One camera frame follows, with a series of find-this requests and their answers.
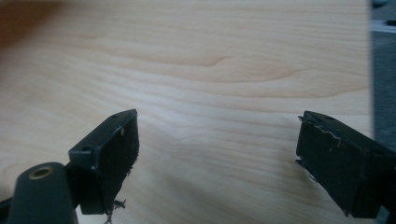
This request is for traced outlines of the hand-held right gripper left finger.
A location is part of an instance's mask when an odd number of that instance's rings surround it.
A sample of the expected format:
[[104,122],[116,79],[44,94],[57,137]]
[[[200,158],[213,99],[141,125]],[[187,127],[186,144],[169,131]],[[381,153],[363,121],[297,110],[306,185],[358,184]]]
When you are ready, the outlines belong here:
[[110,214],[139,154],[137,111],[105,119],[68,151],[72,202],[84,215]]

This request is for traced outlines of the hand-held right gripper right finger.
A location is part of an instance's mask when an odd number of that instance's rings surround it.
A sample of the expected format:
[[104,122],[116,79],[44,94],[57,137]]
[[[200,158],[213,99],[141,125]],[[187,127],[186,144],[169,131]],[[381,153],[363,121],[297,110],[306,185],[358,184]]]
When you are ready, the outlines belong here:
[[296,162],[344,214],[376,218],[384,207],[396,218],[396,152],[327,115],[306,111],[300,121]]

